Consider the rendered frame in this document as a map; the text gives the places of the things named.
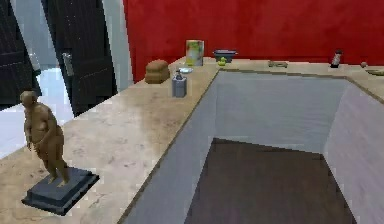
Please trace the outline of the grey soap dispenser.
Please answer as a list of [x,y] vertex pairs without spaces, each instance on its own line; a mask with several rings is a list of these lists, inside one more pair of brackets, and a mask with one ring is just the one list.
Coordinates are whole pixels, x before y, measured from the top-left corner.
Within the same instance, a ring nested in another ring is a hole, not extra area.
[[187,93],[187,78],[180,71],[177,71],[172,78],[172,95],[176,98],[183,98]]

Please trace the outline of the dark blue bowl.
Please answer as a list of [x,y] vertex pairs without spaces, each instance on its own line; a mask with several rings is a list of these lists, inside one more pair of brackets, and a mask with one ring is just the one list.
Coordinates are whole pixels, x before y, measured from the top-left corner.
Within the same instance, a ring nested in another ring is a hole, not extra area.
[[236,50],[217,49],[213,51],[213,55],[216,61],[220,61],[222,58],[226,59],[227,63],[231,63],[233,57],[237,55]]

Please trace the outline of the brown bread loaf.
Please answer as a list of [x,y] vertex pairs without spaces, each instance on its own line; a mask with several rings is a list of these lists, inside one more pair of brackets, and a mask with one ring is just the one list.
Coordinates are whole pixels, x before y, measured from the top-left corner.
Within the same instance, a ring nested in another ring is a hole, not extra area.
[[168,63],[164,60],[154,60],[147,64],[145,82],[148,84],[161,84],[170,77]]

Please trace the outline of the green and white box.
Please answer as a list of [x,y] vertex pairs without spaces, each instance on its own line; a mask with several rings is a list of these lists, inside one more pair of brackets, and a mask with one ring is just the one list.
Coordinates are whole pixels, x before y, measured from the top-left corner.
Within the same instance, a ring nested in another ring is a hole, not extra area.
[[204,42],[202,40],[186,41],[186,59],[188,66],[202,66],[204,57]]

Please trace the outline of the beige marble kitchen counter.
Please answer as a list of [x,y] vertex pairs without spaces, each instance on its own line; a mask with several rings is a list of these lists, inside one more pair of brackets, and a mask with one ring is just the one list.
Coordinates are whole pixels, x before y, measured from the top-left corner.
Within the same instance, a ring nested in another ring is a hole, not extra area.
[[100,179],[65,216],[25,206],[38,157],[0,160],[0,224],[180,224],[215,137],[316,151],[357,224],[384,224],[384,76],[361,68],[206,59],[183,98],[140,82],[67,122],[64,156]]

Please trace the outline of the bronze figure statue on base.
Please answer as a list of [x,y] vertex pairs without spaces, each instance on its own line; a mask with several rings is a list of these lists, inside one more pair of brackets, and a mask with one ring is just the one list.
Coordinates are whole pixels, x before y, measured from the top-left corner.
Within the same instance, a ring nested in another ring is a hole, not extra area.
[[63,130],[51,109],[38,101],[34,91],[23,91],[20,100],[24,107],[27,148],[37,154],[49,173],[27,191],[22,203],[65,216],[100,177],[65,162]]

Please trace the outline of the black room door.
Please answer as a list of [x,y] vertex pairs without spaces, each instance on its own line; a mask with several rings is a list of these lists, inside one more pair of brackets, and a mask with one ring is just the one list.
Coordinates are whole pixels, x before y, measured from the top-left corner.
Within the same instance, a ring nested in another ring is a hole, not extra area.
[[[78,116],[117,93],[102,0],[41,0],[70,105]],[[62,53],[72,56],[69,77]]]
[[20,103],[20,94],[41,89],[10,0],[0,0],[0,111]]

